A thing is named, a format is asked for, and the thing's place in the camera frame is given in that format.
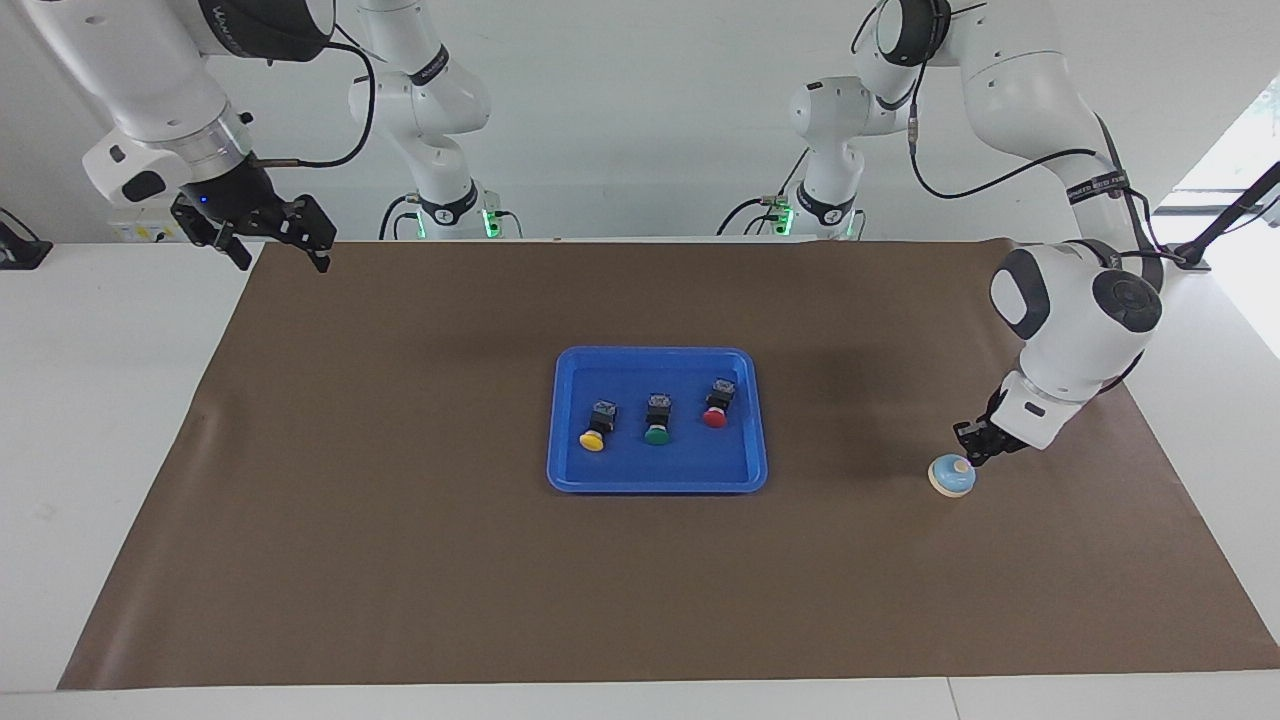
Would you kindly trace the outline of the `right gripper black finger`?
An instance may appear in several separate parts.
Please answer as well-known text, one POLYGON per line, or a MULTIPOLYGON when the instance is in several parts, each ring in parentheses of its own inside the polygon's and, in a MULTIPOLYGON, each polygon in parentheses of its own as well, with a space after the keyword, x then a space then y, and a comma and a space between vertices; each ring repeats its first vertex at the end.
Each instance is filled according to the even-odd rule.
POLYGON ((252 255, 233 225, 209 220, 186 196, 174 197, 170 214, 192 245, 214 249, 242 272, 250 269, 252 255))
POLYGON ((316 272, 328 273, 337 228, 311 195, 280 201, 269 211, 269 236, 303 252, 316 272))

